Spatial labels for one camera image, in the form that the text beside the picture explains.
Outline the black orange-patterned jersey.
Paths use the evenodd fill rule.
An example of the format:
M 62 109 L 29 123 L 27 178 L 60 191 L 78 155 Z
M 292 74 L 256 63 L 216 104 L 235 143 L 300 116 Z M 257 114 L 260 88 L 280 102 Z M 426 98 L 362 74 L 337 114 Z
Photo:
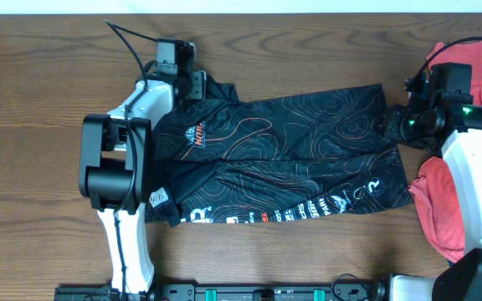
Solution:
M 290 222 L 369 214 L 412 198 L 394 142 L 378 133 L 380 84 L 253 102 L 210 82 L 153 135 L 148 222 Z

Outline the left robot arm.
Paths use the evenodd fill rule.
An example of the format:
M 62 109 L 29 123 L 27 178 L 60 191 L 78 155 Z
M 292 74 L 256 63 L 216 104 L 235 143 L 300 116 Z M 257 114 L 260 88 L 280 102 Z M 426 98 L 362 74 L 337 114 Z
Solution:
M 160 210 L 172 226 L 182 219 L 164 169 L 152 161 L 152 131 L 176 101 L 203 99 L 206 83 L 203 71 L 151 74 L 138 79 L 119 106 L 83 120 L 79 190 L 96 210 L 108 239 L 113 276 L 101 294 L 108 300 L 152 300 L 158 295 L 146 212 Z

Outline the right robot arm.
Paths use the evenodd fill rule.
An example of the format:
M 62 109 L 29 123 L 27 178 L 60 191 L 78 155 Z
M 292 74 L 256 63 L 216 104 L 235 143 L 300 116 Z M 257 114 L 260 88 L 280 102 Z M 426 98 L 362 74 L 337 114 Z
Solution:
M 464 224 L 464 256 L 436 278 L 392 275 L 374 300 L 482 300 L 482 107 L 447 105 L 413 111 L 401 105 L 382 117 L 381 135 L 439 149 L 454 181 Z

